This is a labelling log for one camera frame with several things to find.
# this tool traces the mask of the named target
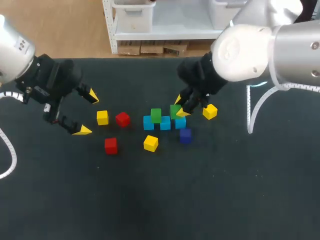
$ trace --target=metal cylinder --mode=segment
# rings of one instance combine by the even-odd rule
[[[320,20],[283,25],[273,61],[279,83],[320,86]]]

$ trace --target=shelf unit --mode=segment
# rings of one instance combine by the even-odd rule
[[[118,53],[117,41],[216,39],[208,11],[208,0],[158,0],[153,12],[152,32],[127,33],[117,27],[112,17],[112,0],[102,0],[110,46]]]

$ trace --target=blue cube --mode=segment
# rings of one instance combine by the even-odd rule
[[[151,116],[143,116],[143,129],[155,130],[155,125],[151,122]]]
[[[162,116],[160,130],[171,130],[171,119],[169,116]]]
[[[187,127],[187,120],[185,116],[174,120],[174,122],[175,122],[175,129],[185,129]]]
[[[180,143],[190,144],[192,142],[191,129],[183,128],[180,129]]]

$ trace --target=white storage box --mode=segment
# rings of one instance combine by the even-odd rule
[[[224,30],[248,0],[209,0],[213,29]]]
[[[115,8],[117,32],[121,33],[149,33],[152,31],[154,7],[156,2],[149,4],[147,1],[114,0],[112,7]]]

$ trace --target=yellow cube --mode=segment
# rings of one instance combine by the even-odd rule
[[[209,104],[206,108],[203,109],[202,115],[205,116],[206,119],[210,120],[213,119],[218,114],[218,109]]]
[[[158,147],[158,144],[159,142],[157,137],[148,135],[144,140],[143,146],[145,150],[154,153]]]
[[[108,111],[97,111],[96,120],[98,122],[98,125],[108,125],[109,124]]]

